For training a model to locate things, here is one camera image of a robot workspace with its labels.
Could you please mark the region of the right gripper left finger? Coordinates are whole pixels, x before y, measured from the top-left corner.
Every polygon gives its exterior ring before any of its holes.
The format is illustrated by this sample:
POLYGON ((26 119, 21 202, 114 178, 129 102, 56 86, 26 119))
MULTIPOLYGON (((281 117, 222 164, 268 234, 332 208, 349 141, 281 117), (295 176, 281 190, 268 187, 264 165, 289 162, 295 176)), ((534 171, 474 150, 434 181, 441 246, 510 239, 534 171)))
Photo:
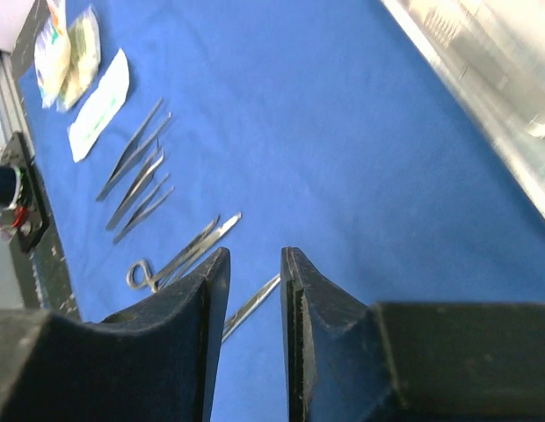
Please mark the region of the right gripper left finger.
POLYGON ((208 421, 229 283, 221 247, 96 324, 0 309, 0 421, 208 421))

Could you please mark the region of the white suture packet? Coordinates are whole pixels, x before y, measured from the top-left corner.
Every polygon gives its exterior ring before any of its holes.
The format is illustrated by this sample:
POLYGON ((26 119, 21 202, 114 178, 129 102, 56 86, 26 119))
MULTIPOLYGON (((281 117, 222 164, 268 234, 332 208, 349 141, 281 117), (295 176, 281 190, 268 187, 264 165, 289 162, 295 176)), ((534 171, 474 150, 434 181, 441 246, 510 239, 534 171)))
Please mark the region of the white suture packet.
POLYGON ((127 56, 120 48, 100 78, 97 89, 69 126, 69 146, 74 163, 87 157, 102 131, 124 105, 129 79, 127 56))

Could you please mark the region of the blue surgical drape cloth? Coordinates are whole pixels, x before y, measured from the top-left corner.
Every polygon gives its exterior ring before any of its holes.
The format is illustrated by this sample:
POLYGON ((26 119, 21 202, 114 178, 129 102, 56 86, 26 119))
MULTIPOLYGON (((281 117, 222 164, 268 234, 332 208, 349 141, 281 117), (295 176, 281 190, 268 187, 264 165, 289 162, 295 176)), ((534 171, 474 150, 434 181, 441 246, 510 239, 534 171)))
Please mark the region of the blue surgical drape cloth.
POLYGON ((229 311, 300 248, 328 279, 377 301, 545 302, 545 221, 378 1, 96 1, 102 62, 120 48, 127 101, 74 163, 76 111, 43 109, 19 78, 72 290, 98 322, 149 294, 127 269, 163 267, 206 224, 242 212, 229 311), (96 198, 158 99, 141 161, 96 198), (153 179, 105 226, 145 160, 153 179), (118 244, 166 174, 172 194, 118 244))

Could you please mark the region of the steel hemostat clamp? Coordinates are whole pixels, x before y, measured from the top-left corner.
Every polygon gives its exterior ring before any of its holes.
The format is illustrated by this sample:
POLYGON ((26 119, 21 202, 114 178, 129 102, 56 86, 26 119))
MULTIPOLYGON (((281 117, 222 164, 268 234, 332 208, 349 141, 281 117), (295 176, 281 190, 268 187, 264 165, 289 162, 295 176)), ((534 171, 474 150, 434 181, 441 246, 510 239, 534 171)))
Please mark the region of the steel hemostat clamp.
POLYGON ((180 279, 187 270, 223 238, 242 217, 243 213, 238 212, 231 216, 221 226, 217 226, 218 221, 220 220, 220 216, 217 216, 159 272, 154 273, 150 263, 144 258, 136 261, 127 271, 127 285, 133 290, 148 287, 152 293, 157 293, 168 283, 180 279))

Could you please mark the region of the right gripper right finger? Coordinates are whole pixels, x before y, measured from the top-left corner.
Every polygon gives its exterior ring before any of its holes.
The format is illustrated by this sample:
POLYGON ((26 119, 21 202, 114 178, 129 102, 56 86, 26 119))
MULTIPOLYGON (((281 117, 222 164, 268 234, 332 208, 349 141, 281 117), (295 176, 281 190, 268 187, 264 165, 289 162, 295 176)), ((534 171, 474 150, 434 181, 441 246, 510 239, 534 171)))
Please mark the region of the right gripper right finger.
POLYGON ((545 303, 366 305, 286 247, 292 421, 545 421, 545 303))

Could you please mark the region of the green packaged surgical supplies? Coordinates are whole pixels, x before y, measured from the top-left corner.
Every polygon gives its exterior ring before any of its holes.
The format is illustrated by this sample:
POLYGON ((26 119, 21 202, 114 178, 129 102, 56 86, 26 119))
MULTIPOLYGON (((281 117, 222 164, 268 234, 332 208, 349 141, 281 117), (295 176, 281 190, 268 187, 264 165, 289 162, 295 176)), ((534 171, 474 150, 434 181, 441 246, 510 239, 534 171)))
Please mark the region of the green packaged surgical supplies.
POLYGON ((56 110, 66 113, 84 95, 98 73, 101 61, 98 19, 92 4, 69 28, 69 70, 56 100, 56 110))

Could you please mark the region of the steel forceps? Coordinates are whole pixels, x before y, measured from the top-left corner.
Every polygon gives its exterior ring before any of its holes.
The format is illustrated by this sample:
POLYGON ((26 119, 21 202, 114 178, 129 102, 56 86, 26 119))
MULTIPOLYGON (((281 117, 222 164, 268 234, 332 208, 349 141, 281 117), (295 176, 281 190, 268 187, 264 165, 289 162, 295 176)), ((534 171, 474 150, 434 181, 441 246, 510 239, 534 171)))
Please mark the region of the steel forceps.
POLYGON ((116 228, 124 215, 134 205, 140 194, 153 179, 156 169, 161 165, 163 160, 164 149, 162 147, 157 147, 156 150, 145 160, 138 175, 125 193, 124 198, 113 213, 113 216, 109 222, 106 224, 106 230, 113 230, 116 228))
POLYGON ((116 184, 125 176, 125 174, 141 161, 147 152, 148 147, 159 136, 166 124, 171 119, 172 113, 168 112, 155 131, 147 139, 142 141, 142 134, 163 102, 163 97, 157 100, 142 124, 129 139, 108 180, 101 188, 96 198, 97 202, 103 201, 108 196, 109 192, 116 186, 116 184))
POLYGON ((121 231, 113 238, 113 244, 118 244, 130 231, 132 231, 136 226, 144 222, 174 191, 174 187, 162 194, 156 200, 154 198, 157 196, 162 185, 170 177, 170 173, 166 174, 163 179, 157 183, 155 188, 145 197, 136 210, 131 214, 127 223, 123 226, 121 231))

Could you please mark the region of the glove packet teal orange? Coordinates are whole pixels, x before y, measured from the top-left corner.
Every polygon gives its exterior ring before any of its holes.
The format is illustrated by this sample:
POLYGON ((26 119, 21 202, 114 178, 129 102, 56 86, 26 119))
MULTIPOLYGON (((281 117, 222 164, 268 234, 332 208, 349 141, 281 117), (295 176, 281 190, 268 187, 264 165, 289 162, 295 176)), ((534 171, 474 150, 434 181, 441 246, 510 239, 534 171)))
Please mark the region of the glove packet teal orange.
POLYGON ((49 16, 34 43, 34 68, 41 106, 52 106, 60 94, 70 64, 71 43, 66 2, 47 1, 49 16))

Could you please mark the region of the metal instrument tray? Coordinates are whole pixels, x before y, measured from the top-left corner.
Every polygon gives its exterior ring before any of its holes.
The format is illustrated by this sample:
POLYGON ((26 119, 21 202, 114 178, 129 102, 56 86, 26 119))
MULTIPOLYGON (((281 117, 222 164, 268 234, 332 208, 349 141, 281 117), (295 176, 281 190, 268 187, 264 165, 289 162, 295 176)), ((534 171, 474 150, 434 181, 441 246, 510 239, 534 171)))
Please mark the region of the metal instrument tray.
POLYGON ((386 1, 545 220, 545 1, 386 1))

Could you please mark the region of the steel surgical scissors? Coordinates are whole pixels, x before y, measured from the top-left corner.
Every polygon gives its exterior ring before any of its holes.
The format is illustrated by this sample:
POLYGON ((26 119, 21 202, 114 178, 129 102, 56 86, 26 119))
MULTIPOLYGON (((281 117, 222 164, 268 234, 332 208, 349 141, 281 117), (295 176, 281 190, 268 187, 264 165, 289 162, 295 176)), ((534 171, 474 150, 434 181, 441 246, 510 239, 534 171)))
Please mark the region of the steel surgical scissors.
POLYGON ((280 283, 280 274, 277 273, 267 281, 244 305, 229 316, 223 327, 222 343, 270 296, 280 283))

